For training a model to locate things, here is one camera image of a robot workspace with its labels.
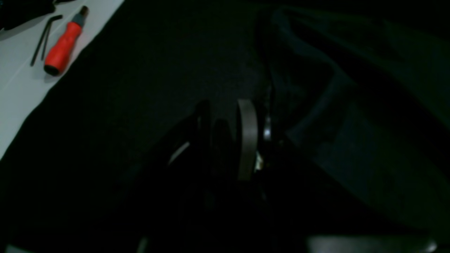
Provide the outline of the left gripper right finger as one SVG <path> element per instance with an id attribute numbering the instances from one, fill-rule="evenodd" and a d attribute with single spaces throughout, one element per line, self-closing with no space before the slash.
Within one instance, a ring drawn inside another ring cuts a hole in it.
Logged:
<path id="1" fill-rule="evenodd" d="M 270 107 L 250 99 L 237 101 L 238 187 L 264 195 L 264 184 L 278 165 Z"/>

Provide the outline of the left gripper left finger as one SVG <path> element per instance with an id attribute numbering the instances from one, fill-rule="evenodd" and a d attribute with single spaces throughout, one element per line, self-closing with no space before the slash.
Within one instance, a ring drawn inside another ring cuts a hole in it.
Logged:
<path id="1" fill-rule="evenodd" d="M 201 209 L 212 175 L 211 103 L 202 100 L 133 164 L 120 217 L 130 225 L 175 222 Z"/>

